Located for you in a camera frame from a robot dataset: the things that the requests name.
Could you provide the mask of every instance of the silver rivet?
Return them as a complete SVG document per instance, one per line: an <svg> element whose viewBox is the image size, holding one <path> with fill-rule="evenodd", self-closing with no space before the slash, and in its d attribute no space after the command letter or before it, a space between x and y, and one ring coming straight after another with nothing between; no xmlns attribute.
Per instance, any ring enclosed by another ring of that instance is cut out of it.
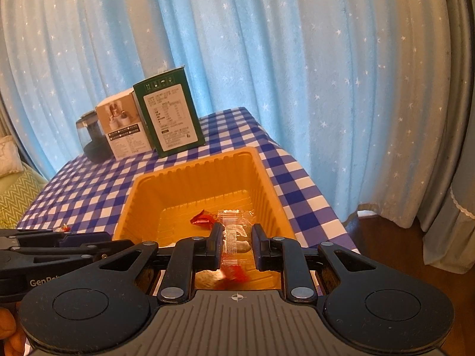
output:
<svg viewBox="0 0 475 356"><path fill-rule="evenodd" d="M290 294L294 296L295 298L301 298L301 299L310 298L314 295L313 290L311 290L309 287L304 287L304 286L294 287L292 291L290 292Z"/></svg>
<svg viewBox="0 0 475 356"><path fill-rule="evenodd" d="M180 289L179 287L174 287L174 286L166 287L160 293L163 297L170 298L170 299L179 298L185 294L185 292L182 289Z"/></svg>

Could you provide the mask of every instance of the cardboard box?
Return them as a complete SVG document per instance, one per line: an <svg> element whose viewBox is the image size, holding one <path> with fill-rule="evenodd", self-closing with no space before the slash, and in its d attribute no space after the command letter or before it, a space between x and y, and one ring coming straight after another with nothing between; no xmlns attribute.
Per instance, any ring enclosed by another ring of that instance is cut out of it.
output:
<svg viewBox="0 0 475 356"><path fill-rule="evenodd" d="M133 92L130 88L96 106L97 117L116 159L152 150Z"/></svg>
<svg viewBox="0 0 475 356"><path fill-rule="evenodd" d="M160 158L205 144L184 67L135 84L134 94Z"/></svg>

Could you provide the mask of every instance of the table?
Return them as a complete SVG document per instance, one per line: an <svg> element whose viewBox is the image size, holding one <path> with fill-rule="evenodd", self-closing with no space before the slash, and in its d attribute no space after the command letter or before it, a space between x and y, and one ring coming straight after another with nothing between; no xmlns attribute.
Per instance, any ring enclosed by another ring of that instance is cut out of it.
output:
<svg viewBox="0 0 475 356"><path fill-rule="evenodd" d="M68 162L41 191L18 224L48 229L64 223L73 232L113 233L138 176L244 146L256 147L300 244L331 241L356 246L320 190L300 164L284 151L245 108L200 119L206 145L159 159L148 152L93 164L84 155Z"/></svg>

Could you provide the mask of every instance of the orange tray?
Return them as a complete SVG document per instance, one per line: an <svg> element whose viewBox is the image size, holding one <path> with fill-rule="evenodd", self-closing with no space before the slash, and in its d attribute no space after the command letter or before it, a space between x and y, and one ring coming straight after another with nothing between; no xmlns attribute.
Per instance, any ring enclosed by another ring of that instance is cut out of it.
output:
<svg viewBox="0 0 475 356"><path fill-rule="evenodd" d="M244 147L145 174L134 181L114 239L138 244L156 241L167 246L182 238L208 236L210 231L190 219L206 210L252 211L268 237L295 235L257 150ZM280 274L243 264L250 281L241 290L281 288Z"/></svg>

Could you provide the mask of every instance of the green box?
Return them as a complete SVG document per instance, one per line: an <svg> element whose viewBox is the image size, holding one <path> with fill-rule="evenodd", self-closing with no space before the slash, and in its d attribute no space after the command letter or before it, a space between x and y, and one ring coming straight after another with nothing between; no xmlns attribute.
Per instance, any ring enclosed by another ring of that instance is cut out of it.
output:
<svg viewBox="0 0 475 356"><path fill-rule="evenodd" d="M160 158L205 144L184 67L135 84L134 94Z"/></svg>

